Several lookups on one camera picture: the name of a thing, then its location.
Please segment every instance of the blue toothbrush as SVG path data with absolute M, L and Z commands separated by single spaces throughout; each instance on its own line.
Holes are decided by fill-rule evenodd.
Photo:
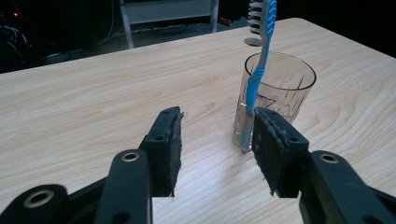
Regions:
M 276 22 L 276 0 L 250 0 L 249 4 L 250 32 L 260 34 L 262 38 L 262 54 L 259 63 L 253 74 L 247 79 L 246 94 L 246 118 L 241 133 L 240 147 L 243 152 L 249 151 L 250 136 L 254 120 L 254 104 L 260 82 L 265 73 L 265 65 L 268 60 L 271 37 L 274 32 Z

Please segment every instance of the light wood tabletop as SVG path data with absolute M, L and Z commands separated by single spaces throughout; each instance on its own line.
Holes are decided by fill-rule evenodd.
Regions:
M 0 211 L 42 184 L 72 193 L 137 148 L 178 105 L 182 166 L 175 198 L 154 198 L 154 223 L 302 223 L 298 199 L 270 195 L 253 154 L 231 143 L 248 28 L 0 75 Z M 301 19 L 278 21 L 271 45 L 318 80 L 293 126 L 310 151 L 349 161 L 396 196 L 396 59 Z

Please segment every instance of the dark floor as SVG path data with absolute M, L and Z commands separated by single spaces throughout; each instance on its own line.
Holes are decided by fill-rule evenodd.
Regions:
M 246 18 L 241 18 L 238 21 L 232 21 L 230 25 L 218 23 L 217 31 L 222 32 L 245 26 L 248 26 L 248 20 Z M 112 33 L 115 34 L 108 38 L 97 40 L 98 48 L 96 52 L 81 49 L 54 52 L 47 57 L 46 64 L 61 63 L 128 49 L 123 28 L 121 27 Z M 135 25 L 132 30 L 132 37 L 134 40 L 134 47 L 140 48 L 209 33 L 210 25 L 207 22 L 183 23 L 183 21 L 175 21 L 174 23 L 168 22 L 166 24 L 147 23 Z

